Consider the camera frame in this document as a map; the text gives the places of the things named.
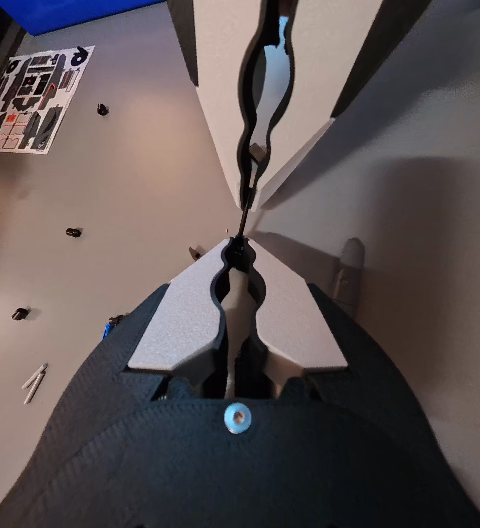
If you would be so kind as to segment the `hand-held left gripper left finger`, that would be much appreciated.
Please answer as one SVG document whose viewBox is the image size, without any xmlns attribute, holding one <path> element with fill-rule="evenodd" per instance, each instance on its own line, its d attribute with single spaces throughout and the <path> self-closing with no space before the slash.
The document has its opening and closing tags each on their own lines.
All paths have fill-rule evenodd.
<svg viewBox="0 0 480 528">
<path fill-rule="evenodd" d="M 227 268 L 223 252 L 231 241 L 221 241 L 166 285 L 128 369 L 185 377 L 191 384 L 217 370 L 225 320 L 213 287 Z"/>
</svg>

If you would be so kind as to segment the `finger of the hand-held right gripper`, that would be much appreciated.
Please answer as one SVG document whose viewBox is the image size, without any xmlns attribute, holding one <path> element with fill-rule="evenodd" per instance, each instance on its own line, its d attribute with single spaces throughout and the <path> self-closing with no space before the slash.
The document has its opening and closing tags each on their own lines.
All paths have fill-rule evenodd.
<svg viewBox="0 0 480 528">
<path fill-rule="evenodd" d="M 281 44 L 278 1 L 193 1 L 197 95 L 238 208 L 251 183 L 249 148 L 267 150 L 276 65 L 265 47 Z"/>
<path fill-rule="evenodd" d="M 297 1 L 290 26 L 290 94 L 268 127 L 254 210 L 276 192 L 334 121 L 332 111 L 382 1 Z"/>
</svg>

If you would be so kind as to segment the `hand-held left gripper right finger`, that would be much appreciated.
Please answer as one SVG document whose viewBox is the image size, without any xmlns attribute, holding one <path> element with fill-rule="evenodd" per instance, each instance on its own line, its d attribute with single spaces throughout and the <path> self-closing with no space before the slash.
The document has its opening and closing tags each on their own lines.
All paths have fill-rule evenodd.
<svg viewBox="0 0 480 528">
<path fill-rule="evenodd" d="M 276 384 L 348 367 L 306 281 L 253 240 L 249 278 L 260 295 L 256 337 L 267 349 L 263 373 Z"/>
</svg>

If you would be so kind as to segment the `black lego axle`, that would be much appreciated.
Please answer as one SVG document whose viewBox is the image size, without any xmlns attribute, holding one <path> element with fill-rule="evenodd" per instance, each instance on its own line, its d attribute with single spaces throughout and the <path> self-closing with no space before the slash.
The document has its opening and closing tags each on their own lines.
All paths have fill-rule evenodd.
<svg viewBox="0 0 480 528">
<path fill-rule="evenodd" d="M 240 205 L 242 207 L 242 218 L 239 224 L 237 239 L 244 235 L 248 213 L 254 205 L 254 198 L 258 182 L 268 167 L 270 153 L 265 146 L 253 142 L 248 151 L 249 157 L 244 157 L 240 162 Z"/>
</svg>

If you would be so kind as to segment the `grey curved lego panel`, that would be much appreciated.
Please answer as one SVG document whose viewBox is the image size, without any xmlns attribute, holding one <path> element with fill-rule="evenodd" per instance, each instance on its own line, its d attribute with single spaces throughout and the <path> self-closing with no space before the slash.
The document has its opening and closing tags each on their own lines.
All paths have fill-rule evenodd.
<svg viewBox="0 0 480 528">
<path fill-rule="evenodd" d="M 364 244 L 359 238 L 347 240 L 334 279 L 332 299 L 352 318 L 359 305 L 365 255 Z"/>
</svg>

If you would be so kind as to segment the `lego sticker sheet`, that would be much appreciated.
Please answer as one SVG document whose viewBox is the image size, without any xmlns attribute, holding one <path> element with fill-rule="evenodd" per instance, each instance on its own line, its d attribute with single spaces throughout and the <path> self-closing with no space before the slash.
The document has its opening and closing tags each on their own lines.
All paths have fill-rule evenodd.
<svg viewBox="0 0 480 528">
<path fill-rule="evenodd" d="M 0 152 L 48 154 L 94 49 L 9 59 L 0 77 Z"/>
</svg>

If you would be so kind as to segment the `blue storage bin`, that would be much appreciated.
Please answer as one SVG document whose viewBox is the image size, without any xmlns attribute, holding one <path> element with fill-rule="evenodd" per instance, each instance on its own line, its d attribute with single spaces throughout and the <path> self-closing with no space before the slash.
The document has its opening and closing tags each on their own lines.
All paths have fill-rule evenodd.
<svg viewBox="0 0 480 528">
<path fill-rule="evenodd" d="M 162 1 L 0 1 L 0 8 L 38 36 L 158 3 Z"/>
</svg>

